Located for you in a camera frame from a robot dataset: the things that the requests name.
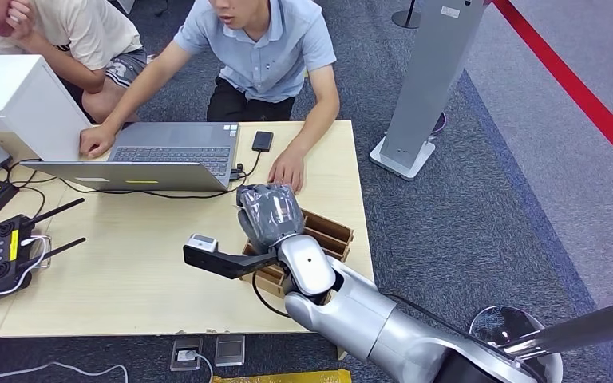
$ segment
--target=man's hand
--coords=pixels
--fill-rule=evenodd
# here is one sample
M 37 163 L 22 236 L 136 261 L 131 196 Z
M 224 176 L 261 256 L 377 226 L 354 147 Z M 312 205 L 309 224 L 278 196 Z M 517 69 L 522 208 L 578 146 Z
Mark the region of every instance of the man's hand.
M 116 132 L 104 126 L 94 126 L 81 131 L 79 152 L 88 158 L 97 158 L 114 145 Z
M 302 190 L 304 184 L 304 155 L 294 149 L 287 148 L 269 172 L 269 182 L 289 185 L 293 192 Z
M 30 0 L 13 0 L 10 2 L 6 22 L 13 27 L 10 37 L 17 41 L 25 41 L 34 34 L 36 14 L 30 5 Z

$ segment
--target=gray shorts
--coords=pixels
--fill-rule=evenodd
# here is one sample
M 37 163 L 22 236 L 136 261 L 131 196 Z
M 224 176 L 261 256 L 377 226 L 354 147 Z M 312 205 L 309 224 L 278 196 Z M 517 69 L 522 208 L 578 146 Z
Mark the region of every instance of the gray shorts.
M 128 88 L 146 66 L 147 52 L 144 49 L 133 50 L 113 58 L 107 65 L 105 76 L 117 85 Z

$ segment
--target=silver robot arm segment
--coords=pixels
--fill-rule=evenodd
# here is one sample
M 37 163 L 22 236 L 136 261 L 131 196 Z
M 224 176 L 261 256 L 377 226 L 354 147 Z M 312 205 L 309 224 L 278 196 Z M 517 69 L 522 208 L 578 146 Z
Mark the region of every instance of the silver robot arm segment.
M 536 382 L 485 347 L 404 314 L 370 280 L 325 256 L 315 240 L 305 235 L 294 238 L 293 243 L 290 239 L 281 243 L 279 250 L 297 288 L 285 297 L 287 313 L 358 360 L 374 363 L 401 383 L 458 383 L 455 372 L 446 369 L 463 369 L 468 364 L 476 367 L 474 371 L 486 372 L 490 380 L 483 381 Z M 328 303 L 319 305 L 310 299 L 328 290 L 332 292 Z

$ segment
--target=wooden table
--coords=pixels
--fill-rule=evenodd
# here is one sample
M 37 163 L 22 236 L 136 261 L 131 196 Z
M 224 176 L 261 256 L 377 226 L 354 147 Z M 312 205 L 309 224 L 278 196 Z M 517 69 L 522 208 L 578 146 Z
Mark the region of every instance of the wooden table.
M 249 184 L 266 182 L 275 157 L 301 128 L 299 122 L 244 123 L 236 162 L 255 162 L 258 130 L 274 133 Z M 301 207 L 354 229 L 346 263 L 372 278 L 370 247 L 353 131 L 338 121 L 306 158 Z M 18 170 L 27 175 L 28 170 Z M 305 331 L 267 310 L 250 284 L 184 263 L 182 246 L 200 233 L 239 254 L 247 239 L 236 219 L 235 194 L 216 199 L 163 199 L 150 195 L 81 195 L 59 181 L 36 186 L 50 209 L 83 196 L 85 202 L 40 224 L 53 245 L 86 237 L 53 258 L 29 288 L 0 301 L 0 337 L 123 334 L 289 333 Z M 40 196 L 21 192 L 0 215 L 33 214 Z M 282 302 L 265 294 L 269 303 Z

